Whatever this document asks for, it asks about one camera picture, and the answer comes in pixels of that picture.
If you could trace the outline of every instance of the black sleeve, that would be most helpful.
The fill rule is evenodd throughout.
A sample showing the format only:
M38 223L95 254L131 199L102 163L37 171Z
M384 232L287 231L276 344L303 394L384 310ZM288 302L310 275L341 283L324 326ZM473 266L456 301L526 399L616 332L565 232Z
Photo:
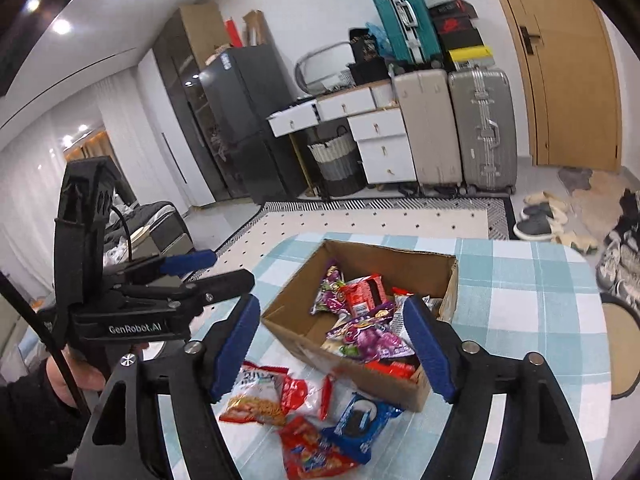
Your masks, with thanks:
M63 463L79 446L84 428L78 410L53 392L46 362L0 387L0 462L16 478L31 478L33 471Z

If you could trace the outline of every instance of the metal screw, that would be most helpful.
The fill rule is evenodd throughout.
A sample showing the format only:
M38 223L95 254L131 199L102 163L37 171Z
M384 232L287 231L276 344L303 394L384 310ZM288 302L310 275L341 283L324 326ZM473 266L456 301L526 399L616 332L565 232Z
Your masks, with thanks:
M462 349L468 354L477 354L480 351L480 345L475 341L465 341L462 343Z
M200 341L189 341L184 346L184 351L187 354L197 354L204 348L204 345Z
M135 354L126 354L120 358L120 364L122 366L131 366L135 362L136 362Z
M544 364L545 358L543 358L538 352L531 352L529 354L529 362L533 365L540 366L541 364Z

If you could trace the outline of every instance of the human hand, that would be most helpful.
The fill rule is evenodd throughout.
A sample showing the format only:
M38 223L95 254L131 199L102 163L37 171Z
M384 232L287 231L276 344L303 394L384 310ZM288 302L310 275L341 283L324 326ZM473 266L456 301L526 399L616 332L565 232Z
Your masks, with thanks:
M86 361L73 358L69 353L68 347L62 351L62 355L65 357L66 363L69 365L78 388L81 390L91 390L93 392L100 392L104 389L104 376L97 370L97 368L92 367ZM71 392L66 386L65 380L62 378L62 374L60 373L58 365L53 360L53 357L49 357L47 359L47 377L49 378L49 383L58 398L67 406L75 408L76 402L71 396Z

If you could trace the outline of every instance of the drawer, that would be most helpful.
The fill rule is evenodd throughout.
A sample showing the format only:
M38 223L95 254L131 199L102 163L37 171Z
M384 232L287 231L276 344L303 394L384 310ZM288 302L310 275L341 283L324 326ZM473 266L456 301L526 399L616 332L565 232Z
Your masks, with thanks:
M309 126L316 126L318 118L314 110L316 100L307 101L288 110L276 112L268 119L273 135L281 137L291 132L304 130Z
M414 182L414 160L406 136L358 142L364 172L370 184Z
M406 136L400 108L349 117L349 126L355 140Z
M374 83L370 85L371 93L373 94L373 101L377 108L386 108L396 103L394 96L394 90L391 86L391 81Z
M371 89L368 86L318 99L318 113L323 121L331 121L338 117L361 114L375 109L376 104L373 102Z

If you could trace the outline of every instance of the blue plastic bag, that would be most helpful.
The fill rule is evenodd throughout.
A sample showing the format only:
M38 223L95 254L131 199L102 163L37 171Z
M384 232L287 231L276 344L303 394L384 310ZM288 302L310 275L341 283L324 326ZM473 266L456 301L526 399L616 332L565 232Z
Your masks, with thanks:
M373 34L376 37L380 56L395 57L391 43L389 43L389 38L386 36L385 29L369 22L366 23L366 27L369 29L369 34Z

